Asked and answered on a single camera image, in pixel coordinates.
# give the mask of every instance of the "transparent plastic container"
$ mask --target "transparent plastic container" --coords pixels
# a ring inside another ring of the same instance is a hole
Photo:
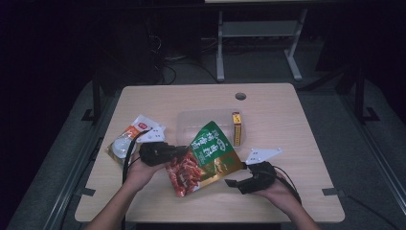
[[[241,116],[240,145],[234,146],[235,125],[233,112],[239,112]],[[233,148],[238,150],[245,140],[244,115],[238,108],[214,108],[185,110],[177,116],[176,139],[179,146],[188,146],[194,137],[208,122],[214,121],[223,131]]]

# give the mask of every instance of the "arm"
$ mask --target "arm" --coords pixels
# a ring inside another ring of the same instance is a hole
[[[137,157],[139,154],[134,153],[132,158],[137,159]],[[150,167],[141,160],[134,162],[128,170],[123,186],[85,229],[117,229],[135,195],[146,186],[158,170],[164,167],[164,164]]]
[[[307,213],[305,208],[279,180],[276,179],[266,190],[257,191],[253,194],[265,197],[277,208],[281,209],[281,211],[287,214],[290,220],[297,226],[298,230],[321,229]]]

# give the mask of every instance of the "snack bag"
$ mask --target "snack bag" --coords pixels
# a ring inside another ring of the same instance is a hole
[[[232,144],[213,121],[201,128],[185,156],[172,159],[167,166],[169,179],[179,197],[241,169]]]
[[[131,125],[128,126],[128,128],[126,128],[125,131],[116,138],[116,140],[114,140],[113,143],[108,145],[105,151],[109,156],[111,156],[111,158],[113,158],[113,160],[120,165],[123,165],[131,141],[142,131],[150,130],[155,127],[161,128],[162,131],[165,130],[165,127],[161,124],[152,121],[144,115],[139,115],[137,119],[135,119],[135,121],[131,123]],[[134,153],[135,149],[136,146],[134,146],[132,149],[131,154]]]

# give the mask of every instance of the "table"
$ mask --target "table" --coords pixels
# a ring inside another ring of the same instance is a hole
[[[245,100],[237,100],[244,93]],[[86,188],[93,196],[83,195],[76,219],[90,221],[120,188],[122,170],[104,149],[143,114],[167,127],[167,142],[176,145],[176,117],[186,109],[237,107],[241,109],[247,132],[237,151],[245,160],[251,148],[282,148],[283,153],[270,162],[283,168],[294,181],[308,213],[319,222],[339,222],[345,217],[336,195],[324,195],[332,188],[323,158],[306,120],[295,89],[289,83],[202,84],[128,86],[118,101],[106,131],[101,150]],[[247,171],[226,178],[250,177]],[[138,193],[126,214],[135,222],[285,222],[287,216],[267,200],[242,195],[227,187],[224,180],[201,190],[177,197],[165,170],[159,171]]]

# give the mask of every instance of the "red logo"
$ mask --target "red logo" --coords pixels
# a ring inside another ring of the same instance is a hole
[[[144,123],[139,123],[138,127],[142,128],[142,129],[147,129],[148,126]]]

